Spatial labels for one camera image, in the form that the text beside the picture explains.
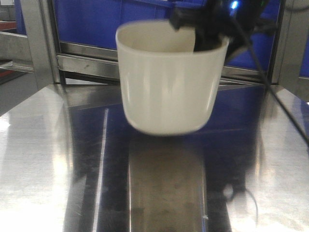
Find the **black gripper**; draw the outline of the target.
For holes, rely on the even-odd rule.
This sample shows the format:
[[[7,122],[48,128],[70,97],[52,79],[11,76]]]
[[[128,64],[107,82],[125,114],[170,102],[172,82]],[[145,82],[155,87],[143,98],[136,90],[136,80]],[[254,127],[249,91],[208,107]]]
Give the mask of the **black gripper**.
[[[195,29],[195,51],[212,50],[222,37],[229,39],[227,58],[234,58],[252,44],[256,33],[272,35],[276,22],[262,18],[267,0],[207,0],[201,6],[178,5],[169,18],[175,30]]]

